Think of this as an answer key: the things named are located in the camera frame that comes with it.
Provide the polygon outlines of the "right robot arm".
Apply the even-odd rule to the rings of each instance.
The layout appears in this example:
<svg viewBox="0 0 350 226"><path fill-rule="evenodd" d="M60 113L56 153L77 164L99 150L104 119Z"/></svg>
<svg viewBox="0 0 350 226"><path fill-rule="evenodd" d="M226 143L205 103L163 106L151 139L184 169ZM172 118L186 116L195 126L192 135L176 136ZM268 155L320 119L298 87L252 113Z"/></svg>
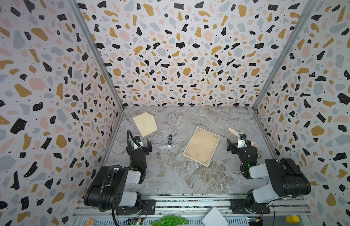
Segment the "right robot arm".
<svg viewBox="0 0 350 226"><path fill-rule="evenodd" d="M237 143L228 139L227 150L239 157L240 172L245 179L270 180L261 188L249 190L243 199L231 199L230 209L233 214L268 214L272 201L297 198L311 192L309 180L292 159L266 159L264 163L258 164L258 150L245 134L241 134Z"/></svg>

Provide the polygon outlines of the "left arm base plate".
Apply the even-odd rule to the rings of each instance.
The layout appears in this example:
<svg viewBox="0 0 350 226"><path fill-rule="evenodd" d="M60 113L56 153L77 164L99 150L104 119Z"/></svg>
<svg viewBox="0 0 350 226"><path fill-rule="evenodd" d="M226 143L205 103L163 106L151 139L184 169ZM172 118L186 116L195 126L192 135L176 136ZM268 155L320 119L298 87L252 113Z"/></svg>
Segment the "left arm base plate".
<svg viewBox="0 0 350 226"><path fill-rule="evenodd" d="M138 215L154 215L156 210L156 200L147 199L137 202L133 207L121 207L116 210L117 216L138 216Z"/></svg>

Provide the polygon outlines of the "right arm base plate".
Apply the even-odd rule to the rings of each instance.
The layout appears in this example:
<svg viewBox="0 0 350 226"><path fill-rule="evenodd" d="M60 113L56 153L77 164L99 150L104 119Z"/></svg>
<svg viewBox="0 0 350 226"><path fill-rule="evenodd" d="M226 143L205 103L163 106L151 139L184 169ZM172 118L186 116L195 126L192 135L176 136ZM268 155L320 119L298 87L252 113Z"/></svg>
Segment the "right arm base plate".
<svg viewBox="0 0 350 226"><path fill-rule="evenodd" d="M230 199L230 209L233 214L270 214L270 208L265 203L252 203L246 199Z"/></svg>

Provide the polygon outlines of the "beige letter with ornate border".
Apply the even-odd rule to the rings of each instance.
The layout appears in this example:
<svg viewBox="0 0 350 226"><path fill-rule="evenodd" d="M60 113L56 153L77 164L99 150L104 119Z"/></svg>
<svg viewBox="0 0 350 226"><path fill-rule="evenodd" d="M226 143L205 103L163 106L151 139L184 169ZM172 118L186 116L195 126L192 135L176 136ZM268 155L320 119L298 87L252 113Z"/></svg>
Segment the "beige letter with ornate border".
<svg viewBox="0 0 350 226"><path fill-rule="evenodd" d="M220 137L197 127L182 155L209 167Z"/></svg>

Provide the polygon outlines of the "cream yellow envelope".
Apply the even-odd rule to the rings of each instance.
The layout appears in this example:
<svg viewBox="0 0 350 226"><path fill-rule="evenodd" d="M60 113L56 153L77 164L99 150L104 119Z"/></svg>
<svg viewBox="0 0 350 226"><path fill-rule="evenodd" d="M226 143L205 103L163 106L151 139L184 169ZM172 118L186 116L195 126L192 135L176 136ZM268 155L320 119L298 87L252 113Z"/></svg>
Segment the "cream yellow envelope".
<svg viewBox="0 0 350 226"><path fill-rule="evenodd" d="M134 117L133 121L143 137L158 130L154 116L148 112Z"/></svg>

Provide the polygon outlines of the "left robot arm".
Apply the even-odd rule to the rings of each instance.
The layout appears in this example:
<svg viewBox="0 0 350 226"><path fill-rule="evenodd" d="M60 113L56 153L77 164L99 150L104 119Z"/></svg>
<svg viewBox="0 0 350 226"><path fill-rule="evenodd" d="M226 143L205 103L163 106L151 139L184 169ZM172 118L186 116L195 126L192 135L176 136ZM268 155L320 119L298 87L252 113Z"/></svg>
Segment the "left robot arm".
<svg viewBox="0 0 350 226"><path fill-rule="evenodd" d="M142 184L146 177L146 156L152 152L152 144L146 140L127 145L130 166L102 166L84 195L84 204L95 207L100 212L116 210L117 214L138 215L143 212L142 195L125 190L129 184Z"/></svg>

